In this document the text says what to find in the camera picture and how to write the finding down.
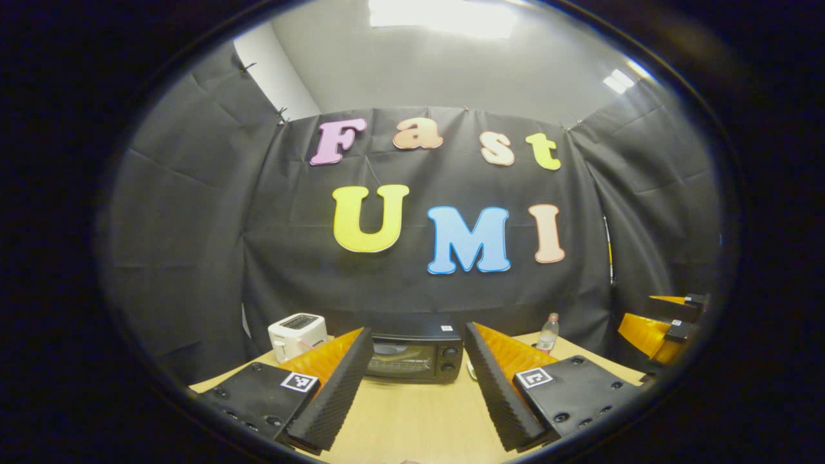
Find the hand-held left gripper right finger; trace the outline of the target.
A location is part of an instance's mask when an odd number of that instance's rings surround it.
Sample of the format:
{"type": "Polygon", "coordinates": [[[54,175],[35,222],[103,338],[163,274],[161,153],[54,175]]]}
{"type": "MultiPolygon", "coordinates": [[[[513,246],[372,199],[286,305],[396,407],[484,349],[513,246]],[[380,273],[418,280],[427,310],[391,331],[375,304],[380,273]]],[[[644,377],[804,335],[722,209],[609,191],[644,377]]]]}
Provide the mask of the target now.
{"type": "Polygon", "coordinates": [[[642,393],[586,356],[558,360],[483,324],[465,324],[463,346],[507,451],[598,425],[642,393]]]}

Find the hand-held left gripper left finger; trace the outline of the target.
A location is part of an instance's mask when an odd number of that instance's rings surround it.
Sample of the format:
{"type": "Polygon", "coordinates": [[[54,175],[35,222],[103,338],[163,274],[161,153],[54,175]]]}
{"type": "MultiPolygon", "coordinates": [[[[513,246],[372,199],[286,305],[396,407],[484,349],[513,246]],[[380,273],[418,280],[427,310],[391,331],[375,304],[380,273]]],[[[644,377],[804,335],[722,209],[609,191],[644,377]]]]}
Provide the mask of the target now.
{"type": "Polygon", "coordinates": [[[359,328],[279,366],[251,362],[200,402],[237,429],[306,452],[329,451],[373,356],[359,328]]]}

